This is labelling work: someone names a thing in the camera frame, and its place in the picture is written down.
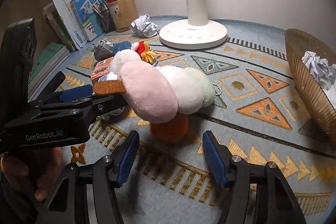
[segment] pen holder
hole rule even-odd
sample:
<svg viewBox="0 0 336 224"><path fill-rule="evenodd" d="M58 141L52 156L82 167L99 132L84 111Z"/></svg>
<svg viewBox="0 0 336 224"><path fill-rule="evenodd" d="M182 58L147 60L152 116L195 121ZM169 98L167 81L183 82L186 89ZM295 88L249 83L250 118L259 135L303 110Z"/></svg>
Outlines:
<svg viewBox="0 0 336 224"><path fill-rule="evenodd" d="M105 33L109 33L116 30L116 27L113 23L113 18L109 10L103 11L98 14L101 22L101 26Z"/></svg>
<svg viewBox="0 0 336 224"><path fill-rule="evenodd" d="M130 30L132 21L139 17L134 0L117 0L108 6L117 32Z"/></svg>

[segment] blue plush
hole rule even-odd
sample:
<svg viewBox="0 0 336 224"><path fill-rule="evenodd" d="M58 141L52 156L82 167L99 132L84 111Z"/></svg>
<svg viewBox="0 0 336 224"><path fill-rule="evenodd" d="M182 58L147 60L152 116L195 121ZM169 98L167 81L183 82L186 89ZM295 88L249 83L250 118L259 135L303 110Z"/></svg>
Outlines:
<svg viewBox="0 0 336 224"><path fill-rule="evenodd" d="M117 52L120 52L122 50L130 50L131 47L132 47L132 43L128 40L117 43L114 45L112 49L113 55L116 55Z"/></svg>

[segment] green plush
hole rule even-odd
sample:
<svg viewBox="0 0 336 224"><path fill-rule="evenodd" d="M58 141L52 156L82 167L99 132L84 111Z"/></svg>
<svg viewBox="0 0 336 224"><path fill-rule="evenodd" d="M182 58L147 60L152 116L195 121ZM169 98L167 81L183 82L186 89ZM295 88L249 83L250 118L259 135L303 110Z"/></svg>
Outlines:
<svg viewBox="0 0 336 224"><path fill-rule="evenodd" d="M208 77L201 71L195 68L185 68L184 69L189 75L196 78L203 94L203 105L202 107L207 107L211 105L214 101L216 92L213 84L210 82Z"/></svg>

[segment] patterned rug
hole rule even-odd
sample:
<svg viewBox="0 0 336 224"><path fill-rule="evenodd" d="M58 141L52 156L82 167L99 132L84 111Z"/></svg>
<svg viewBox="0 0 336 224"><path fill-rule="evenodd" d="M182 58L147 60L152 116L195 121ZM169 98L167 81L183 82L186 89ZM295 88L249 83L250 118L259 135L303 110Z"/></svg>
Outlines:
<svg viewBox="0 0 336 224"><path fill-rule="evenodd" d="M91 164L113 151L131 130L139 132L140 149L129 180L116 189L125 223L218 223L228 191L214 182L205 162L206 130L250 163L276 162L307 223L322 222L336 177L335 153L295 90L284 40L278 42L283 33L267 29L257 41L258 29L265 27L252 27L253 42L241 40L247 31L239 26L239 32L232 32L238 36L204 51L168 48L158 36L146 39L158 55L157 66L199 69L219 87L212 105L189 116L189 132L178 145L154 141L149 123L126 108L109 122L98 119L92 124L86 144L63 148L67 163ZM129 33L110 33L107 38L113 43L141 41ZM88 76L96 62L90 47L63 70L67 78L61 90L91 83ZM246 223L252 223L255 191L252 185ZM96 223L92 188L88 205L90 221Z"/></svg>

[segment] yellow plush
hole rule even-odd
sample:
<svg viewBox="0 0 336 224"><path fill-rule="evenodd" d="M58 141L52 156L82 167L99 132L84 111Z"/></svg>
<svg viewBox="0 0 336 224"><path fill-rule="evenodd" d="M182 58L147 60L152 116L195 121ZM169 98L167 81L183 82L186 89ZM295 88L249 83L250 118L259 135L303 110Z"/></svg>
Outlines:
<svg viewBox="0 0 336 224"><path fill-rule="evenodd" d="M149 45L147 42L144 42L143 45L145 46L145 51L141 53L141 60L152 65L154 63L153 57L156 56L156 53L149 50Z"/></svg>

